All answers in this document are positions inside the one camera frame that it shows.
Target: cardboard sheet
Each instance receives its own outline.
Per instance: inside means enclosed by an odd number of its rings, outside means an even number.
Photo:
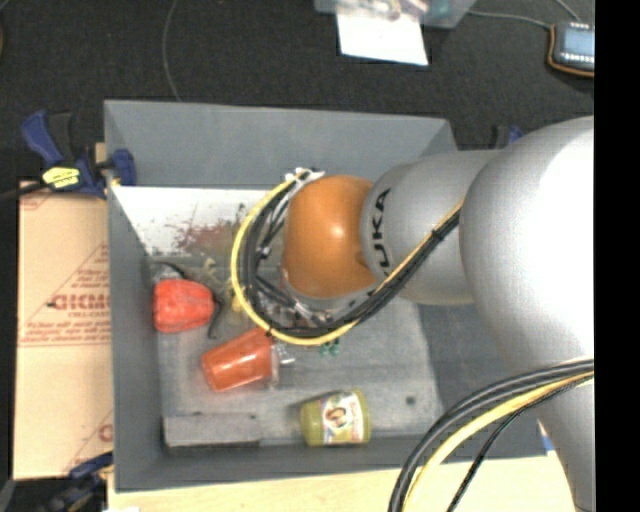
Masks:
[[[113,446],[107,204],[20,202],[13,477],[63,476]]]

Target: electronic device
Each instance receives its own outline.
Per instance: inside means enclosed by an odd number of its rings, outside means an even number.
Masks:
[[[565,73],[593,77],[596,68],[595,25],[556,23],[549,36],[549,65]]]

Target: red pepper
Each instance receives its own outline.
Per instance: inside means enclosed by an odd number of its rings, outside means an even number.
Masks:
[[[211,291],[187,279],[164,279],[153,290],[153,324],[174,333],[206,325],[215,305]]]

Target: white paper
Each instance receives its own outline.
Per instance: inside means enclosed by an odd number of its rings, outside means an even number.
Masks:
[[[367,11],[336,13],[340,50],[345,55],[427,66],[427,54],[418,20],[403,14],[390,20]]]

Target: wire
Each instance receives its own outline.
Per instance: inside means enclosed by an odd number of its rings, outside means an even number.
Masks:
[[[240,225],[234,239],[231,251],[231,282],[234,293],[242,309],[258,326],[270,332],[274,337],[297,345],[321,345],[336,340],[357,324],[366,321],[382,309],[398,292],[403,285],[413,276],[420,264],[428,257],[435,247],[458,224],[462,201],[458,203],[441,221],[429,232],[423,240],[411,251],[404,260],[380,283],[368,297],[348,313],[338,318],[327,318],[326,312],[309,312],[307,315],[312,325],[284,325],[274,318],[265,319],[257,311],[263,310],[260,293],[271,298],[274,302],[282,304],[282,296],[276,296],[272,287],[265,286],[264,281],[257,279],[258,269],[265,249],[264,240],[270,243],[275,233],[282,227],[280,220],[284,207],[283,199],[288,201],[288,192],[297,182],[303,182],[311,176],[311,171],[303,170],[294,178],[280,184],[267,193],[256,204]],[[262,244],[258,243],[259,234],[264,229],[269,219],[275,220],[275,227],[269,226],[267,235]],[[242,286],[239,278],[238,263],[240,259],[240,247],[244,243],[242,268],[246,286]],[[295,313],[299,303],[291,299],[290,309]]]
[[[569,13],[569,15],[575,19],[576,21],[582,21],[580,19],[580,17],[576,14],[576,12],[569,7],[564,0],[553,0],[554,2],[556,2],[560,7],[562,7],[565,11],[567,11]],[[499,12],[484,12],[484,11],[476,11],[475,9],[469,9],[467,11],[469,14],[472,14],[474,16],[482,16],[485,18],[499,18],[499,19],[505,19],[505,20],[515,20],[515,21],[524,21],[526,23],[531,23],[532,25],[536,25],[538,27],[542,27],[545,30],[551,30],[551,28],[553,27],[552,25],[548,24],[548,23],[544,23],[543,21],[540,20],[536,20],[535,18],[529,18],[528,16],[520,16],[518,14],[504,14],[504,13],[499,13]]]
[[[171,92],[175,96],[176,100],[182,102],[182,98],[178,94],[178,88],[176,87],[176,84],[173,81],[173,77],[171,76],[171,70],[169,69],[169,58],[167,57],[167,39],[169,34],[169,25],[171,25],[171,18],[173,17],[173,12],[176,10],[177,5],[178,0],[173,0],[173,3],[169,8],[169,13],[167,14],[167,19],[164,22],[164,29],[162,30],[162,66],[164,67],[164,73],[167,77],[167,82],[169,82]]]
[[[582,21],[580,19],[580,16],[578,16],[576,12],[564,2],[564,0],[554,0],[554,1],[558,5],[560,5],[565,11],[567,11],[573,19],[575,19],[576,21]]]
[[[36,192],[38,190],[42,190],[46,188],[46,183],[30,183],[29,185],[25,185],[24,187],[15,188],[13,190],[7,190],[6,192],[2,192],[0,194],[0,203],[4,201],[9,201],[11,199],[17,199],[31,192]]]
[[[426,477],[433,471],[433,469],[441,462],[443,462],[453,452],[453,450],[455,450],[457,446],[459,446],[463,441],[478,432],[481,428],[486,427],[487,425],[508,414],[515,412],[520,413],[533,406],[533,404],[538,405],[542,401],[546,400],[549,396],[555,396],[555,391],[558,391],[563,387],[574,383],[575,381],[584,381],[585,379],[590,378],[591,375],[592,373],[584,373],[575,377],[563,379],[559,382],[546,384],[539,387],[538,389],[534,389],[527,393],[519,394],[514,398],[507,400],[505,403],[496,406],[490,411],[487,411],[486,413],[466,424],[464,427],[460,428],[457,432],[448,437],[436,449],[429,460],[427,460],[426,464],[418,474],[416,480],[411,484],[411,487],[407,493],[406,503],[410,502],[414,490],[423,484],[423,482],[426,480]]]
[[[465,475],[464,480],[461,482],[460,487],[458,487],[458,490],[456,491],[456,494],[451,499],[451,503],[449,504],[449,507],[447,508],[447,512],[453,512],[456,509],[456,507],[460,503],[460,500],[464,496],[464,493],[469,488],[469,485],[471,484],[471,481],[473,480],[473,477],[478,472],[478,469],[480,469],[480,465],[482,464],[482,462],[484,461],[485,457],[489,453],[489,450],[491,449],[493,444],[496,442],[498,437],[500,437],[500,434],[502,434],[506,430],[506,428],[513,423],[513,421],[515,419],[517,419],[523,412],[525,412],[526,410],[530,409],[531,407],[535,407],[535,406],[539,405],[540,403],[542,403],[543,401],[546,401],[548,399],[551,399],[551,398],[559,395],[560,393],[564,393],[566,391],[569,391],[570,389],[573,389],[574,387],[576,387],[578,385],[579,382],[580,381],[573,381],[573,382],[570,382],[568,384],[565,384],[561,388],[550,392],[549,394],[545,395],[544,397],[539,398],[535,402],[532,402],[531,404],[527,405],[526,407],[523,407],[522,409],[514,412],[509,417],[507,417],[506,420],[504,420],[502,423],[500,423],[500,425],[498,425],[498,427],[491,433],[491,435],[487,438],[487,440],[484,442],[484,444],[480,448],[480,451],[478,452],[478,454],[476,455],[475,459],[473,460],[473,463],[469,467],[469,470],[467,471],[467,474]]]
[[[424,455],[432,449],[434,444],[445,434],[448,434],[452,427],[456,428],[456,432],[450,435],[448,439],[440,445],[440,449],[436,450],[428,464],[425,464],[419,478],[424,479],[425,475],[432,469],[433,465],[440,463],[455,448],[451,444],[461,442],[460,435],[468,436],[473,432],[482,428],[484,425],[499,419],[504,414],[513,412],[508,408],[505,411],[505,401],[512,400],[514,397],[521,398],[524,394],[533,392],[540,393],[542,386],[547,384],[558,383],[562,379],[572,379],[583,375],[588,375],[594,371],[593,358],[584,361],[575,361],[563,363],[551,368],[534,370],[515,377],[504,379],[497,383],[491,384],[486,388],[466,397],[458,404],[447,411],[440,419],[429,429],[425,436],[421,439],[414,451],[407,458],[398,479],[394,486],[392,495],[389,500],[389,512],[398,512],[403,509],[403,505],[410,494],[415,489],[417,482],[413,482],[413,476],[421,464]],[[461,422],[465,422],[468,418],[477,416],[478,413],[485,411],[487,407],[493,407],[489,413],[483,414],[476,420],[463,423],[463,427],[457,427]]]
[[[531,23],[532,25],[536,25],[538,27],[542,27],[545,30],[551,30],[552,26],[548,23],[544,23],[542,21],[536,20],[534,18],[529,18],[527,16],[519,16],[517,14],[502,14],[497,12],[484,12],[484,11],[476,11],[475,9],[469,9],[467,11],[468,14],[472,14],[473,16],[481,16],[485,18],[499,18],[505,20],[516,20],[516,21],[524,21],[527,23]]]

